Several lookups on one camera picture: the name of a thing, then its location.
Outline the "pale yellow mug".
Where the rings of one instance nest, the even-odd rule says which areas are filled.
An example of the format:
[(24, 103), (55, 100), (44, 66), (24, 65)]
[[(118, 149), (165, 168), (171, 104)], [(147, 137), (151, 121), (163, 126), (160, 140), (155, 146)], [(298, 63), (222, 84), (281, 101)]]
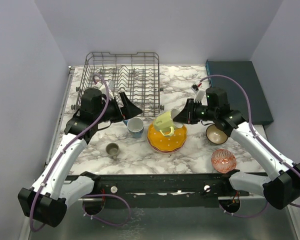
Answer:
[(171, 137), (175, 133), (175, 130), (183, 127), (182, 123), (174, 121), (174, 117), (179, 113), (180, 111), (178, 109), (173, 108), (159, 115), (153, 121), (154, 129), (160, 132), (164, 137)]

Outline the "blue floral mug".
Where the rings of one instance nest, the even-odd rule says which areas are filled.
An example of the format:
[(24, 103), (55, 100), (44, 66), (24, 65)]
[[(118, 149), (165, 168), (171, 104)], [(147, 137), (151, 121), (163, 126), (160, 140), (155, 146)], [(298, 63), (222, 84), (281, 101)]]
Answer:
[(131, 119), (123, 120), (123, 123), (126, 125), (129, 133), (135, 139), (142, 137), (144, 132), (144, 122), (139, 117), (133, 117)]

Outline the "brown patterned bowl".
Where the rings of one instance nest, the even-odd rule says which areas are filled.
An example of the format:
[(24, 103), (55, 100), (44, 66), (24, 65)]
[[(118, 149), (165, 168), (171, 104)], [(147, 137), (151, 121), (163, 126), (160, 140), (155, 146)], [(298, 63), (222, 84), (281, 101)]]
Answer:
[(214, 124), (207, 127), (205, 134), (207, 139), (216, 145), (224, 144), (228, 140), (228, 136)]

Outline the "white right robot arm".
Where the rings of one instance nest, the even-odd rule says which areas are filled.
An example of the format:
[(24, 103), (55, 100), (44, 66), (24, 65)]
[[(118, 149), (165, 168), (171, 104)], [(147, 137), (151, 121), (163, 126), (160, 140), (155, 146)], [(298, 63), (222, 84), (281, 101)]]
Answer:
[(262, 166), (266, 176), (235, 170), (220, 183), (220, 191), (231, 196), (246, 191), (265, 197), (274, 208), (281, 210), (300, 197), (300, 163), (295, 163), (275, 149), (247, 122), (238, 110), (232, 110), (227, 93), (219, 87), (206, 91), (207, 105), (189, 98), (175, 122), (194, 125), (212, 121), (217, 129), (239, 143)]

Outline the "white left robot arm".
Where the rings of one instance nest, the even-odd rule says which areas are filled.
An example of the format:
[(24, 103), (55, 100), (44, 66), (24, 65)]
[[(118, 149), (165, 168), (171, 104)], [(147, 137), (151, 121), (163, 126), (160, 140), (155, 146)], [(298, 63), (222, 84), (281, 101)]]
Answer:
[(87, 88), (81, 97), (79, 109), (67, 122), (61, 143), (40, 177), (29, 188), (22, 188), (18, 200), (30, 228), (36, 231), (34, 221), (51, 227), (58, 226), (67, 209), (88, 195), (91, 198), (102, 193), (100, 176), (83, 172), (70, 184), (65, 180), (80, 153), (87, 147), (102, 122), (118, 123), (142, 114), (124, 92), (120, 92), (123, 106), (104, 89)]

